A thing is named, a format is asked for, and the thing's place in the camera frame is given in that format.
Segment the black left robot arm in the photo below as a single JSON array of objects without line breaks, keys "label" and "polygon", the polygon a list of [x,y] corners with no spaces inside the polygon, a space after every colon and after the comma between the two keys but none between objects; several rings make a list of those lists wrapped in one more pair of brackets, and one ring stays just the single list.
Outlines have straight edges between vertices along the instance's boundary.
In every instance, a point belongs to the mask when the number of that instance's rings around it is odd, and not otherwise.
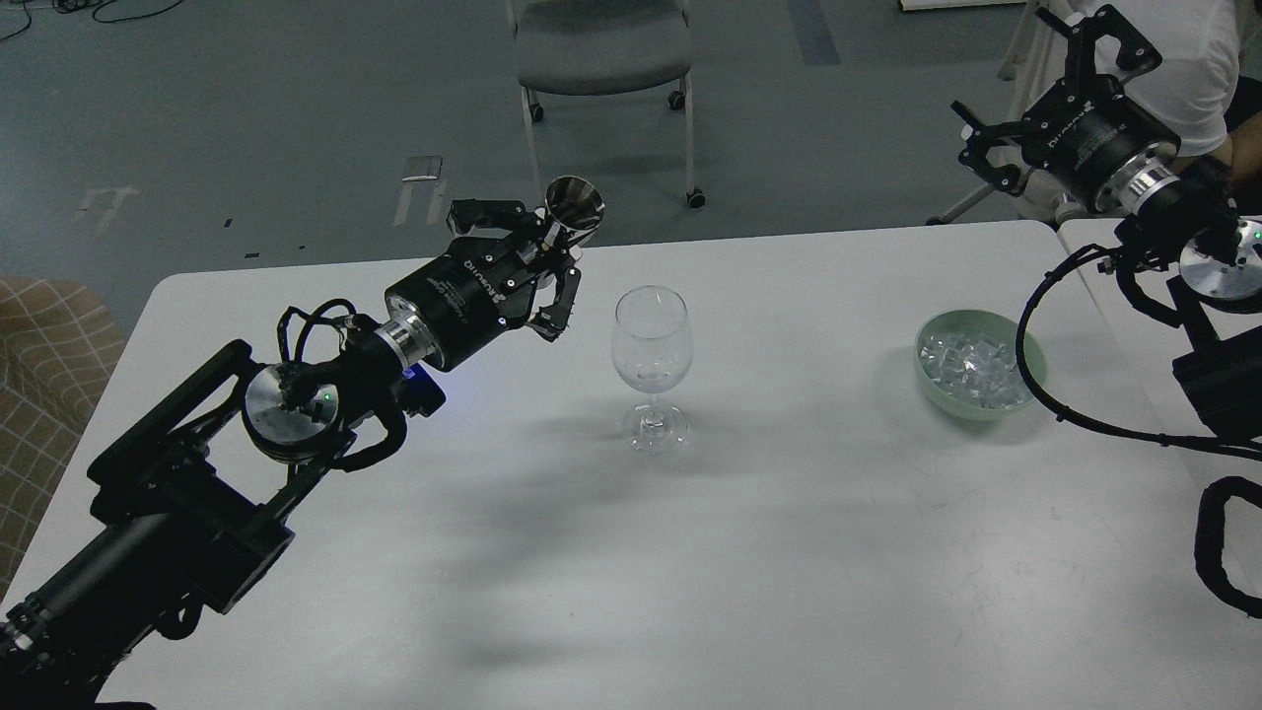
[{"label": "black left robot arm", "polygon": [[351,301],[290,306],[274,364],[231,340],[90,464],[103,523],[3,623],[5,709],[96,709],[156,633],[180,641],[225,614],[293,540],[289,515],[329,470],[398,453],[449,372],[502,333],[557,340],[581,286],[581,245],[604,217],[591,185],[557,179],[541,207],[457,199],[454,241],[386,289],[387,319]]}]

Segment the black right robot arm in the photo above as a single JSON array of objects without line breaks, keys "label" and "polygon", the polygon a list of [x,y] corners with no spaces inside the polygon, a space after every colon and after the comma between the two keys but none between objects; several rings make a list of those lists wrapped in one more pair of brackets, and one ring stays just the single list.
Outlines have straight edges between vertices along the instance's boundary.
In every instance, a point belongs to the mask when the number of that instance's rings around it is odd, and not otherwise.
[{"label": "black right robot arm", "polygon": [[[1159,68],[1161,54],[1112,5],[1068,23],[1046,1],[1029,1],[1023,24],[1039,19],[1066,40],[1064,74],[1018,117],[984,124],[964,103],[959,161],[984,185],[952,207],[960,214],[992,192],[1020,195],[1044,172],[1089,214],[1121,211],[1118,246],[1090,243],[1046,272],[1016,327],[1016,368],[1035,399],[1060,421],[1119,439],[1155,441],[1248,460],[1259,459],[1259,329],[1222,338],[1206,309],[1259,311],[1259,222],[1235,214],[1205,168],[1172,170],[1180,140],[1124,84]],[[1036,306],[1076,269],[1104,261],[1136,311],[1184,330],[1191,349],[1172,359],[1177,380],[1209,436],[1140,433],[1095,421],[1054,399],[1029,370],[1026,329]]]}]

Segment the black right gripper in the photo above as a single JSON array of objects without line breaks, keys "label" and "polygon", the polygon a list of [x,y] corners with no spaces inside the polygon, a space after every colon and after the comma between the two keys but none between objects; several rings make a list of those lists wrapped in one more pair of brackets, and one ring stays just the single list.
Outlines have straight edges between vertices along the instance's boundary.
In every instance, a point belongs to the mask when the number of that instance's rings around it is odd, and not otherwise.
[{"label": "black right gripper", "polygon": [[[1169,163],[1180,137],[1124,95],[1123,86],[1153,72],[1164,57],[1116,6],[1069,24],[1051,10],[1036,16],[1066,40],[1064,76],[1020,119],[986,124],[960,101],[965,124],[958,161],[1002,193],[1023,193],[1035,168],[1058,180],[1092,214],[1140,211],[1148,192],[1172,179]],[[1102,37],[1118,43],[1118,74],[1095,68]],[[1013,148],[1018,161],[997,165],[991,153]]]}]

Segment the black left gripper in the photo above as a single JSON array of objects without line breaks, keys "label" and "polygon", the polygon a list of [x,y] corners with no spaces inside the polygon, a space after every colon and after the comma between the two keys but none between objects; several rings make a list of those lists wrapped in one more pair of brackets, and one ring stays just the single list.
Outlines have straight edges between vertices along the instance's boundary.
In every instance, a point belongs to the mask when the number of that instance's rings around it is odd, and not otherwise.
[{"label": "black left gripper", "polygon": [[[582,271],[568,261],[551,272],[553,301],[530,319],[539,274],[529,242],[545,238],[544,219],[514,199],[454,199],[447,212],[454,238],[445,252],[385,291],[385,340],[403,367],[420,361],[451,372],[509,329],[528,327],[555,342],[568,328]],[[500,230],[525,237],[473,237],[475,230]]]}]

